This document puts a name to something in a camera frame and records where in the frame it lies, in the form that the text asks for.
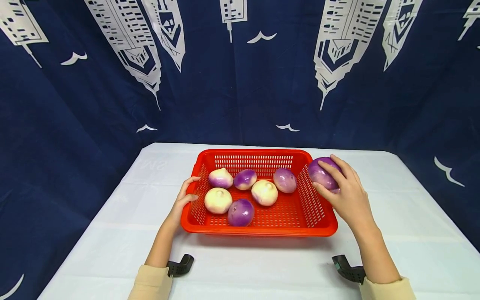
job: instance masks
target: blue curtain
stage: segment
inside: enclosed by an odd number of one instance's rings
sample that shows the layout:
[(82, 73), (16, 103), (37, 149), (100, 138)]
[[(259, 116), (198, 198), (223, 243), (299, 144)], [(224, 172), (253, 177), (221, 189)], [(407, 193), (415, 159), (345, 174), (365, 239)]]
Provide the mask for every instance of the blue curtain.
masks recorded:
[(479, 249), (478, 2), (0, 2), (0, 298), (153, 142), (390, 151)]

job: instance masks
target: red plastic basket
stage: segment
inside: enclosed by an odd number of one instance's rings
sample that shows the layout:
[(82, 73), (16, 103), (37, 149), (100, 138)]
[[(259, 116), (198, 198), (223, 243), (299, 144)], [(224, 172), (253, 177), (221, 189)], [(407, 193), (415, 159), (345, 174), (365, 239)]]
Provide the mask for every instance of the red plastic basket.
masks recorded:
[[(187, 193), (199, 199), (183, 209), (181, 224), (187, 232), (246, 236), (331, 236), (338, 223), (330, 203), (312, 186), (307, 167), (312, 157), (302, 150), (205, 150), (198, 155), (192, 176), (201, 179), (192, 183)], [(228, 189), (233, 201), (248, 199), (255, 207), (255, 216), (247, 227), (227, 223), (227, 214), (213, 215), (204, 204), (205, 194), (212, 188), (208, 181), (211, 171), (226, 168), (232, 176), (244, 169), (253, 169), (258, 180), (273, 181), (278, 168), (290, 169), (297, 176), (297, 189), (292, 194), (278, 192), (271, 207), (257, 204), (251, 191)]]

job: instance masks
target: black clip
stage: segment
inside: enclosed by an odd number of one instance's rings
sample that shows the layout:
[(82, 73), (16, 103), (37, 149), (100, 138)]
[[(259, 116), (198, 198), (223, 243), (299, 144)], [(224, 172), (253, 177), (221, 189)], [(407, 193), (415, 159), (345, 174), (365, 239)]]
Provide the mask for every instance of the black clip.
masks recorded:
[(363, 284), (363, 280), (367, 276), (363, 266), (351, 267), (345, 255), (337, 255), (332, 257), (337, 272), (345, 279), (352, 282)]
[(184, 254), (180, 263), (169, 261), (167, 263), (168, 276), (179, 277), (190, 272), (194, 258), (190, 254)]

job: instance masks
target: left hand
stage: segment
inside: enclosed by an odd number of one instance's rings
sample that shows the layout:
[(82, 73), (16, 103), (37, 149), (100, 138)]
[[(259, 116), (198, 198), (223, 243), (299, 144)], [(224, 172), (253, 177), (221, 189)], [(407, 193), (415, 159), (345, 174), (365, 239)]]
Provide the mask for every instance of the left hand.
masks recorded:
[(193, 176), (183, 182), (180, 188), (180, 192), (177, 195), (177, 199), (175, 200), (175, 203), (173, 204), (173, 207), (170, 210), (170, 213), (168, 214), (164, 223), (168, 223), (169, 225), (172, 225), (175, 229), (177, 229), (180, 226), (180, 217), (181, 217), (181, 213), (183, 211), (184, 206), (187, 203), (198, 199), (197, 195), (193, 195), (193, 194), (187, 195), (187, 188), (191, 183), (199, 180), (200, 180), (200, 177)]

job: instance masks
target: wrist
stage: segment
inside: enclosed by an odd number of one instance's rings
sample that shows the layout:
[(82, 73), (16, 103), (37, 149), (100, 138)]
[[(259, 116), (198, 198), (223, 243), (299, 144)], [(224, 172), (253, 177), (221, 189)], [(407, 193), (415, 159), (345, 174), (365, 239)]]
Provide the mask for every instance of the wrist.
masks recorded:
[(371, 238), (382, 238), (382, 232), (378, 228), (375, 221), (365, 222), (362, 224), (356, 224), (355, 226), (351, 226), (353, 235), (357, 240), (365, 240)]

